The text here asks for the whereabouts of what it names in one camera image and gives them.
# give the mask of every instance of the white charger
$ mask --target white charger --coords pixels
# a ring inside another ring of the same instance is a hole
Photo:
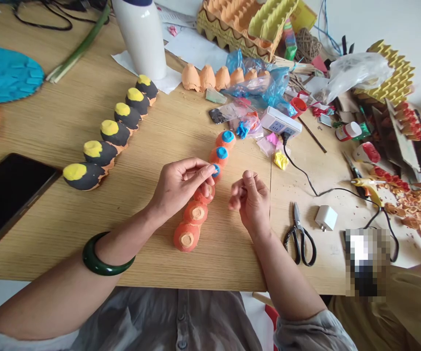
[[[319,224],[323,232],[325,232],[326,229],[333,231],[337,222],[337,212],[329,205],[319,206],[318,214],[314,221]]]
[[[273,107],[267,107],[261,117],[261,125],[275,134],[281,135],[283,132],[290,136],[287,140],[296,137],[303,130],[301,123],[296,122],[289,116],[284,115]]]

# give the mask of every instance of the floor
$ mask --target floor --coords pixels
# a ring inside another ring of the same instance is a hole
[[[23,289],[29,282],[0,280],[0,305],[10,297]],[[264,311],[265,305],[254,299],[250,292],[241,292],[246,313],[258,336],[263,351],[272,351],[274,349],[273,324]]]

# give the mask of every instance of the person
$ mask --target person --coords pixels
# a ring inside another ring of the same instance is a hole
[[[214,172],[198,158],[165,165],[149,204],[92,246],[96,265],[130,265],[198,188],[211,196]],[[240,212],[280,315],[279,350],[356,350],[271,231],[270,193],[256,173],[233,184],[229,209]],[[121,274],[96,271],[87,247],[0,306],[0,350],[261,350],[239,292],[115,288]]]
[[[329,310],[359,350],[421,350],[421,264],[389,267],[382,299],[334,296]]]

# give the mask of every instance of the scissors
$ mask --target scissors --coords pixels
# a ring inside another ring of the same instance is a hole
[[[303,260],[303,263],[305,266],[311,267],[314,265],[314,262],[316,261],[316,245],[314,244],[314,240],[311,237],[311,235],[306,231],[305,228],[301,225],[300,222],[300,210],[298,208],[297,203],[295,202],[295,205],[293,206],[293,217],[295,219],[295,224],[292,228],[287,232],[285,235],[285,239],[283,240],[283,245],[285,249],[288,251],[288,239],[290,239],[290,236],[293,234],[293,241],[295,242],[295,263],[298,265],[300,264],[300,257],[301,260]],[[301,233],[301,250],[300,246],[298,244],[298,233]],[[313,248],[313,255],[311,257],[311,261],[306,262],[306,256],[304,253],[305,249],[305,236],[308,237],[309,241],[311,242],[311,247]]]

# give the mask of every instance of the woman's left hand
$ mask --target woman's left hand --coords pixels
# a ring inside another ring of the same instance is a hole
[[[209,196],[209,186],[215,184],[214,172],[214,165],[197,157],[164,165],[148,208],[166,222],[184,207],[199,187],[205,197]]]

